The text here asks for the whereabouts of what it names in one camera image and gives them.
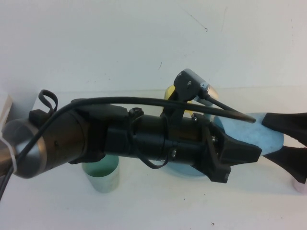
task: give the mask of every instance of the green cup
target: green cup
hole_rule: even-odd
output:
[[[95,190],[109,193],[119,184],[118,163],[118,156],[106,155],[98,162],[82,163],[82,168]]]

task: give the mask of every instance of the yellow object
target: yellow object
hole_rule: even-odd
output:
[[[174,85],[171,85],[170,87],[168,87],[165,91],[165,94],[164,94],[164,99],[167,100],[169,99],[169,97],[172,95],[172,93],[174,92],[175,90],[175,87]],[[190,111],[190,110],[185,110],[184,111],[185,113],[189,113],[190,115],[193,115],[193,111]]]

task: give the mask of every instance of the pink object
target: pink object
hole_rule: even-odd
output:
[[[307,195],[307,183],[300,183],[295,178],[293,178],[293,187],[301,194]]]

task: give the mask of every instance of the white wall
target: white wall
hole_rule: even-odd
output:
[[[0,90],[13,117],[40,89],[307,85],[305,0],[2,0]]]

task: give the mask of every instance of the black mount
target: black mount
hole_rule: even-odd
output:
[[[206,99],[208,93],[201,87],[199,76],[191,71],[180,72],[175,81],[175,90],[169,100],[188,102],[196,96]],[[165,117],[171,127],[179,126],[184,110],[164,108],[161,116]],[[193,114],[192,120],[198,124],[203,144],[201,158],[192,167],[207,175],[213,182],[226,183],[230,166],[257,162],[261,149],[226,135],[215,126],[206,115]]]

